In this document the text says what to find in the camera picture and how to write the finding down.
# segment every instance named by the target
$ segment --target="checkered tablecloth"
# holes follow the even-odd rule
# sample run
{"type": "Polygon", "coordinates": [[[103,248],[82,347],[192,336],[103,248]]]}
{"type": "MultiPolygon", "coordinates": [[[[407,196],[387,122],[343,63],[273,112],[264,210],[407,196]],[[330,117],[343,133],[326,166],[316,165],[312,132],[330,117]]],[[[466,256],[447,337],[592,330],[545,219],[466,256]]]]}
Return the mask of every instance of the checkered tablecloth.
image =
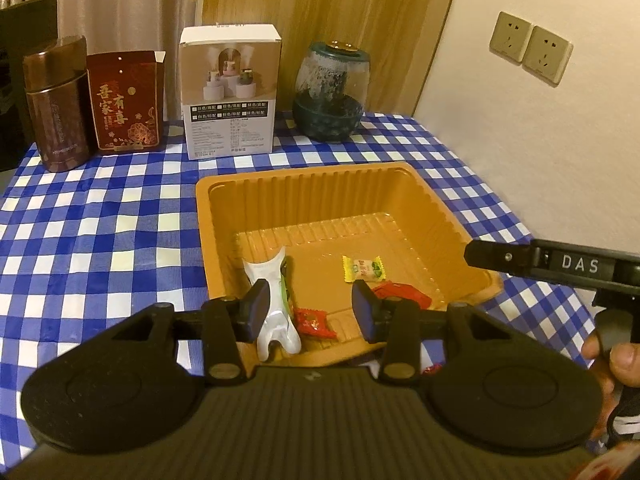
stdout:
{"type": "MultiPolygon", "coordinates": [[[[514,242],[530,233],[510,209],[415,120],[367,114],[344,144],[300,136],[290,116],[276,120],[274,150],[190,161],[181,130],[166,149],[95,157],[68,173],[47,173],[34,147],[0,201],[0,469],[34,441],[20,391],[36,366],[155,301],[176,310],[207,299],[195,184],[207,175],[406,160],[473,237],[514,242]]],[[[500,320],[581,361],[593,329],[574,291],[507,278],[485,304],[500,320]]],[[[425,362],[443,359],[428,343],[425,362]]],[[[200,346],[181,344],[178,361],[202,372],[200,346]]]]}

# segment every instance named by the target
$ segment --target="yellow candy wrapper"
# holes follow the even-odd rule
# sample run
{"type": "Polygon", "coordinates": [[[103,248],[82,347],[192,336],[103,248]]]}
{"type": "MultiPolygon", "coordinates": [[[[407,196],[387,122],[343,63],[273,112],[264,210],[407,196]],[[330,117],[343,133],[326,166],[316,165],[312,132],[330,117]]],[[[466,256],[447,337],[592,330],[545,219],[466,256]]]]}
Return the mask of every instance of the yellow candy wrapper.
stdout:
{"type": "Polygon", "coordinates": [[[386,280],[385,266],[382,264],[380,256],[373,260],[356,260],[343,256],[342,268],[344,269],[344,281],[347,283],[353,283],[355,280],[365,280],[366,282],[386,280]]]}

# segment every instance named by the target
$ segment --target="ribbed black surface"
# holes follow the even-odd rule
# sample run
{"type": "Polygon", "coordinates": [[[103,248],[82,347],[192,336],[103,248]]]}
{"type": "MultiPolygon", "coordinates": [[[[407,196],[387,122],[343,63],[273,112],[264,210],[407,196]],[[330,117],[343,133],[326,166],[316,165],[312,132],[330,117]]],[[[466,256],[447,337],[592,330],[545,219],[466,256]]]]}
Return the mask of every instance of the ribbed black surface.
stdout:
{"type": "Polygon", "coordinates": [[[415,392],[377,384],[366,368],[260,368],[211,390],[180,430],[118,455],[41,446],[9,480],[184,479],[566,480],[582,449],[500,456],[446,433],[415,392]]]}

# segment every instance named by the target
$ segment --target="wooden panel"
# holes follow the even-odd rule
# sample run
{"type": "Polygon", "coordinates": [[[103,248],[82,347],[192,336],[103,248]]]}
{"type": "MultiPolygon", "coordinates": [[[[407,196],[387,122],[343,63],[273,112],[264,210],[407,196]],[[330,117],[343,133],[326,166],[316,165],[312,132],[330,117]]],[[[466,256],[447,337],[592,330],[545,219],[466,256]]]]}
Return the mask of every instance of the wooden panel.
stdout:
{"type": "Polygon", "coordinates": [[[367,110],[412,114],[450,0],[204,0],[202,23],[274,23],[282,36],[278,107],[290,109],[312,41],[341,40],[371,55],[367,110]]]}

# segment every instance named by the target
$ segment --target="human hand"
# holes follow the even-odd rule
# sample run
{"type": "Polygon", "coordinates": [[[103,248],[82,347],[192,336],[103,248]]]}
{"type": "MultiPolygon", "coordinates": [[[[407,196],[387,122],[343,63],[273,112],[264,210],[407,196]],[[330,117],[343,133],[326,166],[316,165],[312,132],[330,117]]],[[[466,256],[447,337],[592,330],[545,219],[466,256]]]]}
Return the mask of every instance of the human hand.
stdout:
{"type": "Polygon", "coordinates": [[[582,345],[581,353],[585,359],[595,359],[590,371],[600,383],[604,398],[598,423],[591,433],[591,438],[599,438],[607,431],[607,419],[619,401],[614,395],[616,382],[619,381],[625,386],[640,387],[640,345],[615,345],[607,364],[600,356],[598,337],[592,333],[582,345]]]}

